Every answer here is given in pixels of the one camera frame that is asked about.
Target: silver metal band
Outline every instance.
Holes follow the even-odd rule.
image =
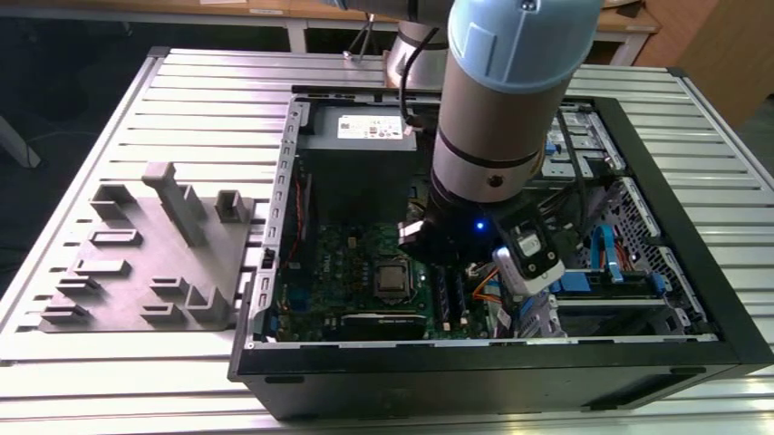
[[[432,170],[448,192],[472,202],[492,203],[511,199],[530,178],[538,155],[511,168],[486,168],[466,161],[435,139]]]

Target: slotted aluminum surface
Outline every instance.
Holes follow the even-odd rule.
[[[151,56],[0,303],[0,422],[4,433],[188,432],[299,428],[278,423],[240,384],[226,379],[232,332],[47,335],[37,313],[60,268],[75,259],[97,215],[85,204],[97,183],[136,195],[149,160],[176,163],[200,196],[239,189],[268,199],[291,84],[382,86],[380,58],[172,50]],[[774,193],[738,139],[666,70],[589,66],[570,94],[617,98],[697,224],[755,323],[774,342]],[[255,211],[251,240],[260,241]],[[246,264],[255,265],[256,247]],[[646,434],[773,429],[773,370],[707,383],[615,413],[458,416],[326,422],[332,428],[464,433]]]

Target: metal case frame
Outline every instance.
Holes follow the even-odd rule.
[[[294,88],[298,92],[330,94],[344,103],[394,103],[395,94],[394,90],[352,88]],[[418,92],[415,97],[415,104],[426,97],[427,102],[436,100],[434,92]],[[631,409],[710,379],[738,377],[774,363],[774,355],[618,101],[583,97],[570,100],[591,102],[598,111],[627,163],[627,175],[637,180],[667,235],[663,243],[677,255],[717,327],[719,341],[585,340],[574,345],[394,348],[339,348],[320,343],[296,349],[254,349],[248,339],[255,326],[251,319],[271,304],[275,265],[258,271],[254,291],[262,293],[244,296],[246,304],[252,304],[239,313],[228,375],[232,381],[247,384],[276,418]],[[299,128],[298,103],[290,105],[291,131]],[[272,198],[272,210],[284,209],[294,145],[287,140],[283,143],[276,187],[280,194]],[[283,161],[290,162],[284,171]],[[280,225],[282,219],[267,222],[264,248],[279,247]]]

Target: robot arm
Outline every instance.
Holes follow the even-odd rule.
[[[424,220],[400,228],[402,248],[431,263],[482,261],[495,252],[532,293],[563,266],[519,193],[540,167],[554,114],[591,47],[601,0],[458,0],[450,9],[452,2],[434,0],[327,3],[430,25],[447,12],[431,195]]]
[[[570,78],[591,47],[601,0],[323,2],[447,25],[452,55],[432,178],[458,203],[512,198],[530,178]]]

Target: wooden desk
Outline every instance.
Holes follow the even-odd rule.
[[[316,0],[248,0],[223,5],[202,5],[199,0],[0,0],[0,15],[279,26],[288,29],[290,48],[296,53],[306,53],[307,28],[359,29],[364,19],[362,12],[343,11]],[[395,20],[378,16],[376,21],[375,30],[395,30]],[[647,11],[637,18],[626,18],[614,10],[602,11],[595,39],[621,44],[611,64],[631,65],[649,36],[659,29]]]

